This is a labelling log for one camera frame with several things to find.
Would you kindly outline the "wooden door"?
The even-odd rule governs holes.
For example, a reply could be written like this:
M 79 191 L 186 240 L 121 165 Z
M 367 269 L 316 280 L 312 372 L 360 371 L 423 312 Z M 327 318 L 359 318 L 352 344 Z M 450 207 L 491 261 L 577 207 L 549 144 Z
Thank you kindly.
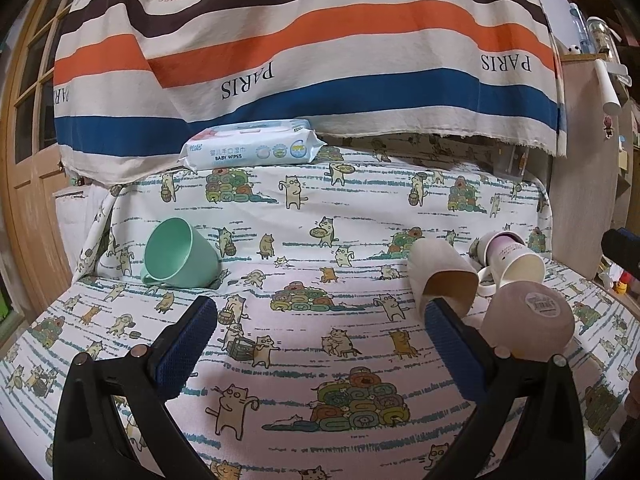
M 73 0 L 30 0 L 10 32 L 1 107 L 1 196 L 9 244 L 35 318 L 70 286 L 54 194 L 68 180 L 53 123 L 54 50 Z

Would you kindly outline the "clear blue bottle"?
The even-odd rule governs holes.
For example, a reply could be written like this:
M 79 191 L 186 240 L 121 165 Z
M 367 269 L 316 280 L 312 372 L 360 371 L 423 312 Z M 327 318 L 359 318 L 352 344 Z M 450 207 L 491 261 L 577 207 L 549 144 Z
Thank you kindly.
M 592 44 L 589 36 L 588 28 L 582 11 L 579 10 L 576 3 L 570 4 L 570 17 L 576 27 L 577 35 L 579 39 L 579 47 L 582 53 L 588 54 L 592 52 Z

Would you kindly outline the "beige plastic cup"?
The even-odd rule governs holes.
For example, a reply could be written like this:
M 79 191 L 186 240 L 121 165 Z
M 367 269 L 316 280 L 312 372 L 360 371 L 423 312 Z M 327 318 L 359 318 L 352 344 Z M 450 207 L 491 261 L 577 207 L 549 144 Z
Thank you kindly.
M 420 238 L 410 248 L 407 272 L 421 318 L 426 305 L 442 298 L 459 318 L 471 310 L 478 284 L 475 270 L 446 240 Z

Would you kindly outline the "brown wooden side panel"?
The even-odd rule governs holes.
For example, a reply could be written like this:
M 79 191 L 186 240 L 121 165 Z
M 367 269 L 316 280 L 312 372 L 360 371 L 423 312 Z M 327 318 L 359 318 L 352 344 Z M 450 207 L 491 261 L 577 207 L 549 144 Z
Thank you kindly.
M 594 278 L 602 257 L 601 238 L 613 219 L 620 142 L 603 129 L 597 55 L 567 55 L 562 59 L 566 111 L 566 154 L 553 159 L 551 200 L 552 258 Z

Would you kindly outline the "cat print bed sheet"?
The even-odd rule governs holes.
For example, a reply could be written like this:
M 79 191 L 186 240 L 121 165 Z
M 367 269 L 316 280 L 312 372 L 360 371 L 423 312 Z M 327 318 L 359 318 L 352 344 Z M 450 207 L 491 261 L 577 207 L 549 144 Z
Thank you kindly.
M 419 479 L 461 430 L 462 398 L 416 312 L 411 246 L 462 255 L 509 230 L 550 255 L 552 212 L 535 178 L 476 162 L 327 146 L 310 165 L 167 171 L 66 190 L 87 219 L 73 285 L 1 363 L 1 418 L 44 478 L 58 404 L 79 352 L 148 344 L 194 290 L 145 286 L 146 241 L 189 222 L 220 253 L 218 325 L 171 415 L 225 479 Z

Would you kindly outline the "white pink mug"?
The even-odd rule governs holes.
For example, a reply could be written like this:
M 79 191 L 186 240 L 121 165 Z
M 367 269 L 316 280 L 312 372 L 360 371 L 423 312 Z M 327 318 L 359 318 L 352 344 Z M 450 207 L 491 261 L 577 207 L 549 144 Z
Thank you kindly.
M 528 281 L 542 283 L 546 275 L 544 260 L 511 231 L 495 231 L 483 235 L 477 243 L 477 293 L 492 296 L 507 284 Z

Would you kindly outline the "red yellow toy figure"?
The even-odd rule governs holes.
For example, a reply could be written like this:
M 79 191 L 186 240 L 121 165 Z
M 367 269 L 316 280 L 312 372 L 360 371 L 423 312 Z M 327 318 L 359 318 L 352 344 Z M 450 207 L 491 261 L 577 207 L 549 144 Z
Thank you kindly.
M 628 272 L 624 271 L 622 274 L 620 274 L 620 278 L 615 282 L 614 290 L 618 294 L 624 294 L 627 291 L 630 280 L 631 275 Z

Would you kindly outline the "pink speckled cup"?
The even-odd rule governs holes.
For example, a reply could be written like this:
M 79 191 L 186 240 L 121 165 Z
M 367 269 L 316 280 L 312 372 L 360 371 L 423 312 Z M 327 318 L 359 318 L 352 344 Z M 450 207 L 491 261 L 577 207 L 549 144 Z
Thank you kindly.
M 564 296 L 531 281 L 500 287 L 480 324 L 480 334 L 491 347 L 504 347 L 516 358 L 539 362 L 562 353 L 574 331 L 574 315 Z

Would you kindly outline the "cartoon sticker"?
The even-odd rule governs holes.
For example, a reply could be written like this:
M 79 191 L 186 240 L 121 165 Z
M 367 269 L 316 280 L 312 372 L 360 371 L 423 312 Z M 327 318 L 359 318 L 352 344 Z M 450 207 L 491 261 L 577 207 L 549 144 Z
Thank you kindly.
M 611 116 L 605 115 L 603 117 L 603 129 L 605 137 L 611 139 L 614 133 L 613 118 Z

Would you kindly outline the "striped Paris cloth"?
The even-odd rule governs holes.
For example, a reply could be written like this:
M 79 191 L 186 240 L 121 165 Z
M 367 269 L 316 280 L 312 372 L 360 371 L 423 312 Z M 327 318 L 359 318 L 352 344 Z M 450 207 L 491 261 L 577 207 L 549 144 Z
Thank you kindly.
M 105 184 L 171 167 L 205 128 L 266 119 L 566 152 L 540 0 L 73 0 L 53 101 L 64 167 Z

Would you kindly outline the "green plastic cup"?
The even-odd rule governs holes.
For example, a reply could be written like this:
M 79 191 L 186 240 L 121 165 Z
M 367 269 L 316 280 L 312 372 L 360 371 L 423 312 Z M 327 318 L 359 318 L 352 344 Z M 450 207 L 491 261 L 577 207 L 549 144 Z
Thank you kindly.
M 140 280 L 145 286 L 208 287 L 219 278 L 221 261 L 215 247 L 189 222 L 160 222 L 146 242 Z

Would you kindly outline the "white cone lamp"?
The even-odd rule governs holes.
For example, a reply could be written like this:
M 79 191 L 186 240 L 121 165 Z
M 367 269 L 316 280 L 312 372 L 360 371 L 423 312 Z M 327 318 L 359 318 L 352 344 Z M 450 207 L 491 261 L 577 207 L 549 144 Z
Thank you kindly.
M 612 117 L 618 116 L 622 111 L 622 107 L 620 106 L 620 100 L 617 97 L 610 73 L 608 72 L 608 66 L 606 66 L 606 63 L 603 60 L 597 58 L 594 61 L 594 69 L 596 70 L 600 88 L 600 99 L 603 113 Z

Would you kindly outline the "baby wipes pack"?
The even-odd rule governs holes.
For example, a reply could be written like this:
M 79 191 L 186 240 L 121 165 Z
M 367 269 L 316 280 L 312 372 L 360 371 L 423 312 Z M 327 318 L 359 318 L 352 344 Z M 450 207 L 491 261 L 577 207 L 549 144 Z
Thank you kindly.
M 241 122 L 192 136 L 179 160 L 194 171 L 309 164 L 324 146 L 306 119 Z

